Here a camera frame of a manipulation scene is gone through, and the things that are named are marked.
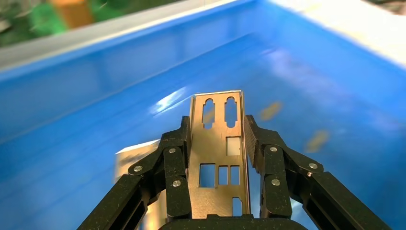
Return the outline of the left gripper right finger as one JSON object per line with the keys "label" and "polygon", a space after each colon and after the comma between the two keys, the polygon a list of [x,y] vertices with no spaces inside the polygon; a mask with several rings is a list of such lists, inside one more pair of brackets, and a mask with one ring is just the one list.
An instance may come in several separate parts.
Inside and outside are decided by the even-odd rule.
{"label": "left gripper right finger", "polygon": [[317,161],[289,148],[276,131],[244,117],[244,141],[261,176],[260,217],[290,222],[291,201],[320,230],[386,230],[388,225]]}

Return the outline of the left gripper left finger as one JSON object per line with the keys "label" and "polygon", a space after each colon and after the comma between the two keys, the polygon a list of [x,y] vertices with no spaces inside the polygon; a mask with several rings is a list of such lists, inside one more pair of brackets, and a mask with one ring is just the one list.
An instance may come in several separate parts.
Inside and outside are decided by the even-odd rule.
{"label": "left gripper left finger", "polygon": [[78,227],[80,230],[135,230],[148,205],[166,190],[167,219],[191,219],[186,169],[191,152],[191,122],[183,116],[180,128],[162,134],[158,148],[134,163]]}

